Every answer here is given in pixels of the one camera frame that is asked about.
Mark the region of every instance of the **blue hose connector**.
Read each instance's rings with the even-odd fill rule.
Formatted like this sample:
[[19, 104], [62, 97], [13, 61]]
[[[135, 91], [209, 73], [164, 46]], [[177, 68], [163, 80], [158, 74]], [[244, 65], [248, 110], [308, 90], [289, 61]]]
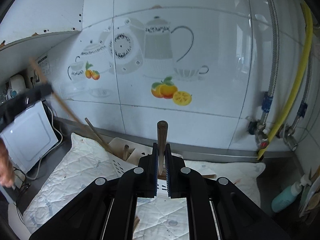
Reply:
[[268, 92], [265, 92], [261, 106], [263, 112], [268, 113], [270, 111], [272, 100], [273, 97], [268, 96]]
[[298, 109], [298, 112], [297, 112], [297, 115], [304, 118], [306, 111], [307, 111], [307, 107], [308, 107], [307, 103], [301, 102], [299, 109]]

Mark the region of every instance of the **person's arm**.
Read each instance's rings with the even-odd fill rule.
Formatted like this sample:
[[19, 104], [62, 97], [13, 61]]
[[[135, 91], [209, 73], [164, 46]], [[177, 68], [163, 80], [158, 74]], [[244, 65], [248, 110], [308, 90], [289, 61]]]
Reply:
[[0, 184], [4, 187], [12, 187], [14, 184], [14, 171], [9, 161], [9, 153], [0, 138]]

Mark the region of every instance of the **quilted cloth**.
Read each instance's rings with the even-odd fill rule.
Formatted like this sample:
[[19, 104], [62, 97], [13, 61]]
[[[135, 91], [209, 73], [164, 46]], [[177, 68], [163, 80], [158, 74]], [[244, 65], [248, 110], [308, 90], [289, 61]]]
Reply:
[[[33, 233], [63, 208], [79, 192], [97, 177], [115, 179], [121, 174], [113, 165], [114, 156], [107, 153], [96, 141], [71, 135], [72, 147], [49, 176], [41, 190], [23, 213], [23, 221]], [[117, 164], [128, 163], [118, 159]], [[209, 163], [185, 161], [186, 166], [201, 174], [216, 174], [227, 177], [251, 200], [260, 205], [260, 193], [256, 178], [265, 165], [263, 163]], [[159, 188], [165, 181], [158, 180]], [[137, 216], [140, 223], [133, 239], [189, 239], [186, 199], [170, 199], [166, 189], [158, 190], [153, 199], [139, 198]]]

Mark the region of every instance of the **yellow hose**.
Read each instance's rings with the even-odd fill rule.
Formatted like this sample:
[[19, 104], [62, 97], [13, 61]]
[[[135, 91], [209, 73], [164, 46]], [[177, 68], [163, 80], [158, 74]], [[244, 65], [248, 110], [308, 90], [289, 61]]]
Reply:
[[[311, 11], [305, 2], [303, 2], [303, 4], [302, 4], [302, 11], [303, 11], [303, 14], [305, 16], [305, 21], [306, 21], [306, 38], [305, 38], [304, 45], [303, 45], [302, 55], [301, 55], [300, 62], [298, 65], [296, 78], [294, 80], [294, 83], [292, 85], [292, 89], [290, 91], [289, 98], [288, 98], [287, 102], [285, 103], [285, 106], [280, 114], [280, 117], [278, 118], [277, 122], [275, 123], [275, 125], [272, 127], [270, 133], [268, 134], [269, 142], [272, 141], [272, 139], [274, 138], [274, 136], [278, 132], [280, 126], [283, 124], [283, 122], [287, 118], [287, 116], [291, 110], [291, 107], [294, 103], [294, 100], [298, 94], [299, 87], [301, 85], [301, 81], [303, 78], [303, 74], [304, 74], [304, 71], [307, 67], [308, 57], [309, 57], [311, 43], [312, 43], [313, 23], [312, 23]], [[264, 154], [264, 152], [266, 150], [267, 150], [267, 148], [262, 149], [258, 152], [257, 160], [259, 160], [262, 157], [262, 155]]]

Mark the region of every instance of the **soap bottle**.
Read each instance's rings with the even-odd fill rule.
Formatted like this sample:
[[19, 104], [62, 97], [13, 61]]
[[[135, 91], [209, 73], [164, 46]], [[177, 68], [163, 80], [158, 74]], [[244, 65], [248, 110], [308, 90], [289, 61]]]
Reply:
[[286, 187], [278, 196], [273, 199], [271, 203], [273, 212], [278, 213], [289, 206], [293, 201], [295, 201], [301, 192], [302, 186], [307, 184], [311, 186], [312, 183], [305, 174], [301, 177], [300, 181], [297, 181], [293, 185]]

